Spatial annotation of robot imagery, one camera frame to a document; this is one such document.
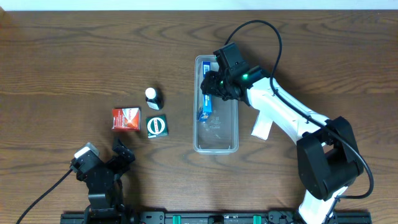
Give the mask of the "red orange box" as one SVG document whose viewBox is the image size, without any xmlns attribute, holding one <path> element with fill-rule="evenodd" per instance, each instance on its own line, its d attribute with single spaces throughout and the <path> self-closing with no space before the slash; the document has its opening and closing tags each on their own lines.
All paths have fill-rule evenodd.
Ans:
<svg viewBox="0 0 398 224">
<path fill-rule="evenodd" d="M 113 127 L 115 131 L 140 131 L 140 108 L 116 108 L 112 109 Z"/>
</svg>

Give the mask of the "blue tall box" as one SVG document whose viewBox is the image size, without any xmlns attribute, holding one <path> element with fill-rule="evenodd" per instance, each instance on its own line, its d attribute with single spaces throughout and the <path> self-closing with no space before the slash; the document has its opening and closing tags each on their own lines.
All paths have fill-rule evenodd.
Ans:
<svg viewBox="0 0 398 224">
<path fill-rule="evenodd" d="M 201 75 L 200 75 L 200 84 L 201 87 L 202 81 L 206 77 L 206 73 L 211 70 L 211 62 L 210 61 L 203 61 L 201 63 Z M 199 122 L 206 122 L 210 115 L 212 114 L 212 102 L 211 102 L 211 95 L 204 95 L 201 88 L 199 88 L 199 104 L 198 104 L 198 121 Z"/>
</svg>

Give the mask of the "dark bottle white cap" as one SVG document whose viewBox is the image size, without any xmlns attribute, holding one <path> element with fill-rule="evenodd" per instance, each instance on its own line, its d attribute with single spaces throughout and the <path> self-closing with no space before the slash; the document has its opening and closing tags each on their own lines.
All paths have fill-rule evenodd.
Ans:
<svg viewBox="0 0 398 224">
<path fill-rule="evenodd" d="M 147 88 L 145 90 L 146 102 L 149 108 L 153 110 L 161 110 L 164 107 L 162 96 L 155 88 Z"/>
</svg>

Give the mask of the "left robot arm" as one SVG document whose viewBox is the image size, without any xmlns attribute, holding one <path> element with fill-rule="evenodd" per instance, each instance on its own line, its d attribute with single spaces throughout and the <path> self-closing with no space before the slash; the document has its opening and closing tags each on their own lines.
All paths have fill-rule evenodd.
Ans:
<svg viewBox="0 0 398 224">
<path fill-rule="evenodd" d="M 113 143 L 115 155 L 103 162 L 90 149 L 81 161 L 87 165 L 84 179 L 90 205 L 85 210 L 85 223 L 129 223 L 131 211 L 124 203 L 121 176 L 130 170 L 135 160 L 133 152 L 120 139 Z"/>
</svg>

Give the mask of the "white green medicine box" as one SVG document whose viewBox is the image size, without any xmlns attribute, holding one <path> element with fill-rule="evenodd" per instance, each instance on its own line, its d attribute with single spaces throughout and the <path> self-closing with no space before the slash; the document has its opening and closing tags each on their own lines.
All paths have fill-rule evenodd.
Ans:
<svg viewBox="0 0 398 224">
<path fill-rule="evenodd" d="M 265 112 L 260 111 L 252 129 L 251 135 L 259 139 L 267 140 L 271 131 L 272 124 L 273 120 L 268 117 Z"/>
</svg>

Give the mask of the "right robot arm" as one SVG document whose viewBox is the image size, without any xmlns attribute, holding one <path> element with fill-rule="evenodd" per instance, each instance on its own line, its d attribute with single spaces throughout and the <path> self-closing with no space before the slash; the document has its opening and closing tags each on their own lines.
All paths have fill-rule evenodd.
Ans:
<svg viewBox="0 0 398 224">
<path fill-rule="evenodd" d="M 298 174 L 306 189 L 298 215 L 304 223 L 326 223 L 346 189 L 369 167 L 353 129 L 343 117 L 329 119 L 287 93 L 273 73 L 219 69 L 205 73 L 201 90 L 222 100 L 240 100 L 258 110 L 254 135 L 267 139 L 276 124 L 297 147 Z"/>
</svg>

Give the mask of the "clear plastic container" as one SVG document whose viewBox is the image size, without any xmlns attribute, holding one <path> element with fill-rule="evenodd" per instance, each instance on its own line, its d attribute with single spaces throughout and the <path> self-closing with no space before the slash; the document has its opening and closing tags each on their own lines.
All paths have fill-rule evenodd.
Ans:
<svg viewBox="0 0 398 224">
<path fill-rule="evenodd" d="M 198 121 L 199 84 L 203 61 L 211 62 L 212 71 L 219 69 L 213 55 L 199 55 L 195 59 L 193 148 L 200 154 L 231 154 L 239 148 L 238 102 L 236 100 L 224 101 L 211 96 L 212 114 L 206 122 Z"/>
</svg>

